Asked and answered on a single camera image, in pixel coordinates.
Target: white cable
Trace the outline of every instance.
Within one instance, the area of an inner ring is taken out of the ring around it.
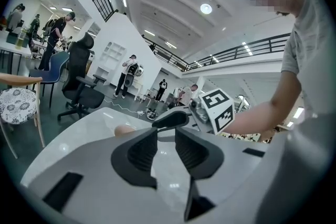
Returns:
[[[112,105],[117,105],[117,106],[119,106],[121,109],[124,109],[124,108],[121,107],[121,105],[119,105],[119,104],[114,104],[113,101],[107,101],[107,100],[105,100],[105,99],[104,99],[104,101],[105,101],[106,103],[112,103]],[[124,109],[124,110],[128,110],[129,112],[138,114],[138,118],[139,118],[139,116],[142,116],[142,115],[145,113],[144,111],[137,111],[137,112],[135,112],[135,111],[130,111],[129,109]]]

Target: blue chair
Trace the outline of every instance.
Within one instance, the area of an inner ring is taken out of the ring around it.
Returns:
[[[42,96],[44,96],[44,88],[46,84],[52,84],[51,87],[51,93],[50,93],[50,100],[49,100],[49,107],[51,108],[51,99],[53,98],[53,90],[54,85],[56,82],[59,81],[61,74],[63,72],[64,67],[66,66],[66,63],[69,61],[69,54],[65,51],[59,52],[57,54],[54,54],[50,59],[50,70],[49,71],[43,71],[43,70],[36,70],[36,69],[30,69],[29,76],[38,78],[42,77],[41,84],[43,84],[43,91]]]

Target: white table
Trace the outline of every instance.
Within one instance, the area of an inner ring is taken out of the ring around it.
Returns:
[[[24,48],[24,47],[20,47],[20,46],[17,46],[15,44],[12,44],[12,43],[7,43],[6,38],[7,38],[7,36],[5,37],[5,35],[0,35],[0,50],[4,50],[4,51],[9,52],[8,61],[7,61],[7,73],[12,74],[13,54],[19,54],[20,55],[20,61],[19,61],[19,65],[18,65],[18,67],[19,67],[20,62],[21,62],[21,56],[31,56],[32,53],[31,53],[30,48],[28,46],[26,48]]]
[[[113,137],[114,129],[120,124],[129,125],[136,130],[151,127],[149,122],[110,108],[102,108],[92,112],[56,136],[41,151],[23,175],[21,184],[28,187],[37,175],[76,148],[93,141]],[[169,130],[160,132],[159,136],[173,134],[174,130]],[[190,176],[175,150],[175,142],[158,141],[151,175],[158,180],[157,194],[162,197],[162,200],[172,211],[183,219]]]

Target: floor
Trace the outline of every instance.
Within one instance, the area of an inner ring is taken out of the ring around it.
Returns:
[[[2,60],[0,61],[0,72],[7,72],[7,59],[5,56],[4,65],[2,68]],[[18,65],[18,56],[14,56],[13,59],[13,74],[16,74]],[[29,69],[34,68],[34,65],[38,66],[38,60],[31,60],[27,58],[22,58],[20,64],[19,75],[27,76],[29,74]],[[60,81],[55,84],[54,93],[52,95],[51,109],[49,108],[49,97],[51,85],[46,85],[44,97],[40,97],[40,114],[41,114],[41,126],[45,139],[46,145],[50,143],[58,134],[60,134],[67,127],[72,125],[74,122],[79,120],[78,115],[64,116],[60,122],[57,121],[57,114],[63,112],[67,99],[63,96],[61,91],[63,82],[67,78],[67,71],[65,70],[61,76]],[[6,85],[0,84],[0,90],[6,89]],[[140,103],[139,101],[134,101],[132,95],[127,95],[125,99],[118,97],[113,100],[114,104],[120,105],[122,108],[127,108],[128,110],[123,110],[117,105],[112,105],[110,97],[114,94],[113,86],[103,86],[102,83],[98,84],[97,90],[105,94],[106,98],[101,104],[101,107],[107,106],[114,110],[120,111],[122,113],[128,114],[133,117],[138,117],[137,113],[132,113],[130,111],[144,111],[148,105],[148,100]],[[157,113],[160,115],[166,111],[166,105],[162,102],[156,103],[151,101],[150,108],[156,109]],[[149,121],[145,115],[139,116],[140,119]],[[3,135],[0,135],[0,156],[8,169],[8,173],[14,182],[19,183],[24,172],[29,167],[31,162],[35,157],[41,152],[42,146],[39,139],[37,128],[34,126],[34,121],[29,120],[21,125],[12,125],[14,131],[11,132],[7,128],[7,135],[18,155],[18,159],[15,159],[12,155]]]

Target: shelving unit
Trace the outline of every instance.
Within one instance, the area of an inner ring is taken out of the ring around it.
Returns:
[[[114,70],[119,66],[126,49],[116,43],[109,42],[99,58],[97,75],[106,78],[106,84],[112,81]]]

